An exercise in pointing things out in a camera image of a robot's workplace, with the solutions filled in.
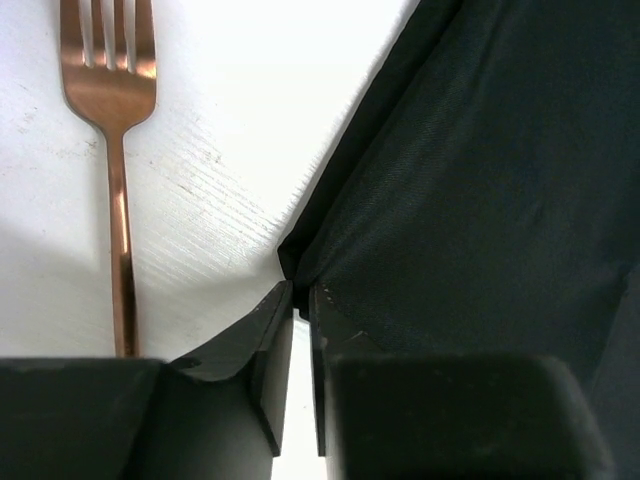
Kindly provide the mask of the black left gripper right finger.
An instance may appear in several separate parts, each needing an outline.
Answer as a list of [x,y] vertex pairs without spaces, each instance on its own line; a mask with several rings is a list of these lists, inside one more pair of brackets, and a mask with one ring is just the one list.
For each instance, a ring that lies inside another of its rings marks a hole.
[[613,479],[583,392],[552,357],[379,347],[309,294],[316,438],[332,479]]

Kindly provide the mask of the black cloth placemat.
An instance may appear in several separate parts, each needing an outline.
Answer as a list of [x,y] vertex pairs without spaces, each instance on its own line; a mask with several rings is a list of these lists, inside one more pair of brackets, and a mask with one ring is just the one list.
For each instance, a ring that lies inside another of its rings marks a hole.
[[639,5],[422,1],[279,249],[396,351],[565,361],[639,475]]

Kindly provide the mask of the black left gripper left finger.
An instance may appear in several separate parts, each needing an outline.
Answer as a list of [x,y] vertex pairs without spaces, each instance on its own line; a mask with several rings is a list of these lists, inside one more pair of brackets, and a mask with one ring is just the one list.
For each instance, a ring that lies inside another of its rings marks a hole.
[[172,362],[1,363],[5,479],[267,479],[282,449],[292,286]]

